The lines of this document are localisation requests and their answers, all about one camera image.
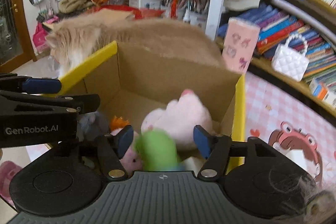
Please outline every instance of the gray ribbed surface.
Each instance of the gray ribbed surface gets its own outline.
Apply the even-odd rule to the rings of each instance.
[[[160,175],[167,175],[164,180]],[[215,183],[192,172],[135,172],[108,184],[97,201],[78,213],[55,218],[19,213],[10,224],[271,224],[234,207]]]

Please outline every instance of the logo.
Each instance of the logo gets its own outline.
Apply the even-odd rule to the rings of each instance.
[[[160,175],[159,178],[162,179],[162,180],[165,180],[165,179],[168,178],[168,176],[167,175]]]
[[[43,132],[53,132],[58,131],[58,125],[52,126],[49,128],[45,127],[23,127],[23,128],[10,128],[6,127],[5,132],[7,135],[20,135],[20,134],[29,134],[29,133],[43,133]]]

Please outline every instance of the purple book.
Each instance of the purple book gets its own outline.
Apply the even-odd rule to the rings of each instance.
[[[278,21],[279,19],[285,17],[286,14],[284,12],[278,12],[276,15],[258,23],[257,25],[260,27],[260,29],[270,25],[271,23]]]

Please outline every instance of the door frame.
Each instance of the door frame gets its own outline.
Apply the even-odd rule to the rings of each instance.
[[[18,42],[23,53],[0,65],[0,72],[11,72],[30,60],[37,61],[28,32],[23,0],[11,0]]]

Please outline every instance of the red heart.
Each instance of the red heart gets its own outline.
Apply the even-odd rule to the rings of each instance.
[[[256,129],[256,130],[251,129],[251,130],[250,130],[250,134],[251,134],[252,136],[254,136],[254,137],[258,137],[258,138],[259,138],[259,136],[260,136],[260,131],[259,131],[258,129]]]

